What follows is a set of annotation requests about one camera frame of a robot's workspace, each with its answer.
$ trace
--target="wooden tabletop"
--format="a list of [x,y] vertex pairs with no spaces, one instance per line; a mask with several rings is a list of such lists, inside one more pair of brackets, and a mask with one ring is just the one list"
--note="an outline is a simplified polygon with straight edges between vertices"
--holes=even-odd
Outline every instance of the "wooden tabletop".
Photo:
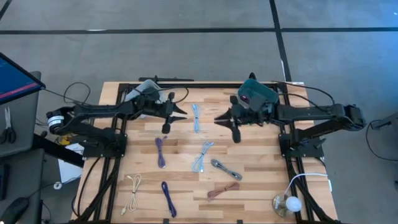
[[[104,83],[100,105],[115,104],[119,84]],[[188,119],[174,122],[168,138],[164,141],[166,168],[158,167],[157,148],[154,144],[155,138],[164,136],[161,133],[164,120],[146,117],[127,123],[128,144],[126,155],[121,159],[112,223],[162,223],[164,218],[169,218],[171,223],[236,223],[236,220],[243,220],[243,223],[295,223],[294,216],[281,218],[272,209],[272,199],[283,193],[289,184],[286,164],[280,155],[277,140],[279,128],[271,124],[264,127],[243,126],[240,128],[242,141],[235,144],[231,139],[231,131],[215,125],[213,119],[231,106],[229,96],[235,94],[237,89],[189,90],[188,97],[178,104],[188,113]],[[173,91],[176,100],[185,95],[184,89]],[[288,91],[307,97],[304,88],[289,86]],[[193,103],[201,106],[199,134],[193,131]],[[308,106],[308,102],[296,96],[290,97],[290,104]],[[302,121],[296,122],[295,125],[297,128],[305,129],[312,126],[313,122]],[[110,127],[111,119],[97,119],[95,126]],[[205,155],[205,171],[194,173],[191,171],[192,163],[200,155],[205,141],[215,144]],[[234,181],[222,170],[214,168],[210,164],[211,159],[217,159],[229,169],[239,172],[243,179],[239,181],[239,191],[224,192],[217,196],[216,200],[208,202],[208,191],[223,188]],[[85,162],[79,192],[94,161],[95,159],[88,159]],[[316,159],[303,158],[303,163],[305,172],[326,173],[325,168]],[[83,192],[81,211],[97,194],[102,169],[103,159],[97,163],[89,176]],[[126,176],[134,177],[136,174],[142,175],[142,182],[136,193],[138,209],[126,212],[122,216],[121,210],[130,199],[132,188],[132,182]],[[170,216],[160,186],[162,181],[169,185],[170,197],[177,210],[175,218]],[[308,176],[307,182],[310,193],[321,208],[330,217],[337,219],[328,179]],[[104,218],[106,213],[108,194],[104,198],[101,218]],[[302,215],[306,218],[304,206]]]

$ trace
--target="white power cord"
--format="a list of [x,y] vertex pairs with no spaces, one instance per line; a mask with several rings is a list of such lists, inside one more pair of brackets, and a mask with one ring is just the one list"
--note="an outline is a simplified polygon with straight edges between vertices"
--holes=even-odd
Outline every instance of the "white power cord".
[[328,176],[328,174],[318,174],[318,173],[297,174],[297,175],[295,175],[295,176],[292,178],[292,180],[290,181],[289,186],[287,186],[287,188],[286,188],[286,190],[285,190],[285,194],[287,193],[287,191],[289,190],[290,186],[292,185],[293,180],[296,179],[296,177],[300,177],[300,176],[303,176],[303,175],[320,175],[320,176],[323,176],[323,177],[327,177],[327,176]]
[[193,122],[193,130],[196,133],[200,132],[200,125],[199,125],[199,115],[200,115],[200,106],[196,104],[192,104],[193,114],[195,115],[194,122]]
[[126,209],[129,212],[132,212],[132,211],[137,209],[136,192],[137,192],[138,186],[141,183],[141,179],[142,179],[140,174],[137,174],[136,176],[134,176],[134,178],[131,178],[128,175],[127,178],[132,181],[132,194],[131,194],[130,200],[128,201],[128,203],[122,209],[121,215],[125,214]]

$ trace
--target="teal object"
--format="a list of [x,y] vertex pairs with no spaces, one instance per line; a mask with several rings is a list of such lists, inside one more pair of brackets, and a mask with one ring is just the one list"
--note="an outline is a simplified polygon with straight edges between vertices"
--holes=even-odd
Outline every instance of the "teal object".
[[238,96],[248,104],[252,98],[261,98],[268,103],[277,103],[279,100],[277,92],[254,79],[248,79],[241,85],[238,90]]

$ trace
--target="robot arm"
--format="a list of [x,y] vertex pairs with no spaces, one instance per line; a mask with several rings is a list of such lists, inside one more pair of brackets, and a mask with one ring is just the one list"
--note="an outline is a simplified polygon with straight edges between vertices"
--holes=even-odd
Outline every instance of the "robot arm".
[[83,105],[62,107],[47,113],[49,130],[52,134],[63,136],[77,134],[86,137],[80,144],[85,148],[83,157],[118,157],[123,156],[127,143],[127,136],[116,134],[113,128],[96,128],[84,123],[89,118],[113,118],[135,120],[141,114],[164,118],[162,132],[170,132],[170,124],[174,121],[186,119],[171,116],[173,112],[186,114],[172,102],[174,93],[169,94],[166,102],[157,103],[159,98],[139,95],[120,105]]
[[317,138],[341,129],[359,131],[366,125],[362,111],[355,105],[335,104],[332,106],[295,108],[289,105],[261,103],[262,106],[256,107],[256,110],[254,110],[240,105],[236,96],[231,96],[230,101],[232,107],[226,113],[215,118],[215,123],[232,130],[235,143],[241,141],[238,127],[246,124],[257,124],[259,126],[264,123],[285,125],[294,121],[327,120],[305,130],[296,129],[292,131],[292,146],[304,139]]

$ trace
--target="monitor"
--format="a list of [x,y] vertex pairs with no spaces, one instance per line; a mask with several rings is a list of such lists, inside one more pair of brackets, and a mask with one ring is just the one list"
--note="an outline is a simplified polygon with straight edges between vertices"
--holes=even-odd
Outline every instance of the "monitor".
[[0,53],[0,105],[44,88],[40,80]]

